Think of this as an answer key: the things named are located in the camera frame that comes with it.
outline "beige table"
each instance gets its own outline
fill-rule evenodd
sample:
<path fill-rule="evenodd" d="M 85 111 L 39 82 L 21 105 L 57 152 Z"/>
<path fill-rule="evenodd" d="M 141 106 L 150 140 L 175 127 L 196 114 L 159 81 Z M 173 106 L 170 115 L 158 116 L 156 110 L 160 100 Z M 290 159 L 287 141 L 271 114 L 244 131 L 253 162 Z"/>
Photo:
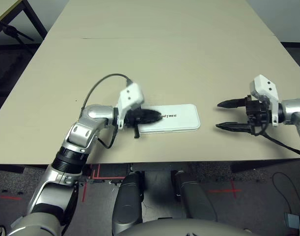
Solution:
<path fill-rule="evenodd" d="M 299 157 L 215 128 L 246 120 L 243 109 L 216 105 L 245 97 L 258 74 L 281 100 L 300 97 L 299 66 L 244 0 L 70 0 L 0 111 L 0 163 L 51 163 L 87 92 L 110 73 L 140 84 L 147 104 L 195 104 L 201 127 L 138 140 L 126 129 L 112 149 L 98 144 L 89 163 Z M 103 82 L 89 104 L 115 105 L 124 85 Z M 300 149 L 294 126 L 269 133 Z"/>

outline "unitree logo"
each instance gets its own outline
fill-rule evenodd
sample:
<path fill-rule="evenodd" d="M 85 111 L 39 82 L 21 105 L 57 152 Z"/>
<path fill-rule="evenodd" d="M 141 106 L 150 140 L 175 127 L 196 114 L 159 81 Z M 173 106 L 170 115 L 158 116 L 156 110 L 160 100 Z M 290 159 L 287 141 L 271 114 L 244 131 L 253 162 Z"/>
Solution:
<path fill-rule="evenodd" d="M 160 115 L 161 118 L 177 117 L 177 115 Z"/>

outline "black object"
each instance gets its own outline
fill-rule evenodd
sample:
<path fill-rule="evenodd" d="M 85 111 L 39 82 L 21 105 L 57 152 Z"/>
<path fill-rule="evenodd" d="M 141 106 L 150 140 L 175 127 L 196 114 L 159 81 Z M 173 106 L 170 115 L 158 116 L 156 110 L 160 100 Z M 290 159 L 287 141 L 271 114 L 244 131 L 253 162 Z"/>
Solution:
<path fill-rule="evenodd" d="M 125 177 L 118 190 L 111 220 L 113 235 L 142 223 L 142 201 L 142 175 L 132 172 Z"/>
<path fill-rule="evenodd" d="M 82 171 L 87 157 L 88 154 L 71 151 L 61 147 L 56 154 L 56 158 L 52 163 L 52 167 L 62 172 L 78 174 Z"/>
<path fill-rule="evenodd" d="M 161 113 L 158 111 L 137 108 L 127 112 L 124 123 L 128 128 L 133 127 L 135 129 L 135 139 L 138 139 L 140 137 L 139 124 L 155 123 L 161 119 Z"/>
<path fill-rule="evenodd" d="M 63 210 L 54 205 L 39 203 L 36 204 L 31 213 L 43 212 L 54 215 L 60 222 L 63 220 Z"/>
<path fill-rule="evenodd" d="M 217 221 L 218 217 L 200 184 L 188 173 L 177 172 L 173 183 L 176 195 L 181 196 L 187 218 Z"/>
<path fill-rule="evenodd" d="M 242 99 L 232 99 L 224 102 L 220 102 L 218 107 L 224 108 L 237 108 L 245 107 L 246 115 L 248 116 L 247 123 L 237 123 L 237 122 L 224 122 L 217 124 L 216 127 L 232 131 L 232 132 L 246 132 L 255 136 L 262 134 L 270 122 L 269 114 L 269 103 L 260 102 L 258 100 L 252 101 L 251 95 L 248 95 Z M 262 127 L 259 133 L 255 132 L 255 127 Z"/>
<path fill-rule="evenodd" d="M 243 107 L 246 108 L 246 114 L 248 116 L 248 122 L 247 123 L 238 123 L 238 122 L 223 122 L 220 124 L 216 124 L 217 128 L 232 131 L 232 132 L 245 132 L 252 134 L 254 136 L 262 135 L 266 139 L 272 141 L 275 144 L 278 144 L 284 148 L 287 148 L 288 150 L 291 150 L 298 155 L 300 155 L 300 150 L 297 150 L 295 148 L 289 147 L 279 140 L 276 140 L 272 137 L 270 137 L 266 130 L 269 126 L 269 123 L 271 122 L 271 111 L 269 111 L 269 105 L 270 103 L 268 101 L 260 102 L 258 100 L 252 101 L 251 95 L 248 95 L 245 98 L 242 99 L 232 99 L 232 100 L 226 100 L 223 102 L 218 103 L 218 107 L 223 108 L 237 108 L 237 107 Z M 278 104 L 278 122 L 282 123 L 285 120 L 285 115 L 283 113 L 282 105 Z M 260 127 L 261 131 L 256 133 L 255 127 Z"/>
<path fill-rule="evenodd" d="M 27 38 L 27 39 L 29 39 L 31 41 L 34 41 L 34 39 L 30 38 L 29 36 L 27 36 L 26 34 L 20 32 L 20 31 L 18 31 L 15 27 L 10 26 L 10 25 L 2 22 L 2 21 L 0 21 L 0 25 L 2 25 L 2 31 L 6 35 L 8 35 L 8 36 L 10 36 L 10 37 L 12 37 L 14 39 L 16 39 L 31 55 L 34 55 L 34 53 L 32 52 L 32 50 L 26 44 L 24 44 L 24 42 L 19 38 L 19 35 L 21 35 L 24 38 Z"/>

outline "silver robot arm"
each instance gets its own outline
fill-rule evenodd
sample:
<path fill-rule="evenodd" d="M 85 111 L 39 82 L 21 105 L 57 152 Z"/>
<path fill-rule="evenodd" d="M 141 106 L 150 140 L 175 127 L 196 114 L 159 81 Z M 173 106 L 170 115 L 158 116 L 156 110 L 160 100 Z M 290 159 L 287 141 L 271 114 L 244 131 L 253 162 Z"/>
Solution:
<path fill-rule="evenodd" d="M 122 129 L 126 113 L 143 101 L 139 86 L 132 83 L 121 91 L 116 108 L 90 105 L 82 111 L 35 189 L 26 216 L 9 236 L 64 234 L 76 208 L 82 169 L 100 131 L 111 125 Z"/>
<path fill-rule="evenodd" d="M 242 99 L 226 100 L 218 104 L 218 107 L 223 108 L 245 107 L 248 122 L 223 122 L 216 127 L 266 137 L 265 130 L 269 123 L 273 127 L 277 127 L 279 123 L 294 124 L 300 137 L 300 98 L 283 100 L 279 103 L 276 85 L 263 75 L 258 75 L 250 83 L 250 93 L 257 100 L 251 100 L 251 95 L 248 95 Z M 255 128 L 259 126 L 262 128 L 261 131 L 256 132 Z"/>

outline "red tape mark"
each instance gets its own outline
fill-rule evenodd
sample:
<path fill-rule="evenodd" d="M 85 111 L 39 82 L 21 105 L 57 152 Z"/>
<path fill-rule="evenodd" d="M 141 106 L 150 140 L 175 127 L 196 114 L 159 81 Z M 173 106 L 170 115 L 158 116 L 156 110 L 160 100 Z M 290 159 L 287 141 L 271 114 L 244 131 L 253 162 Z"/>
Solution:
<path fill-rule="evenodd" d="M 231 185 L 232 185 L 232 189 L 235 190 L 234 181 L 233 181 L 232 179 L 230 180 L 230 183 L 231 183 Z M 234 195 L 234 198 L 236 199 L 237 196 L 236 196 L 236 192 L 235 192 L 235 191 L 233 191 L 233 195 Z"/>
<path fill-rule="evenodd" d="M 241 191 L 241 189 L 214 189 L 208 190 L 208 193 L 236 193 Z"/>
<path fill-rule="evenodd" d="M 100 167 L 101 164 L 99 164 L 97 168 L 97 176 L 95 177 L 95 170 L 93 170 L 92 179 L 124 179 L 125 177 L 100 177 Z"/>
<path fill-rule="evenodd" d="M 19 198 L 19 197 L 10 197 L 10 196 L 3 196 L 3 195 L 1 195 L 0 198 L 10 199 L 10 200 L 17 200 L 17 201 L 22 200 L 22 198 Z"/>
<path fill-rule="evenodd" d="M 83 190 L 83 196 L 82 196 L 82 202 L 83 202 L 83 203 L 84 203 L 84 201 L 85 201 L 86 185 L 87 185 L 87 182 L 84 184 L 84 190 Z"/>

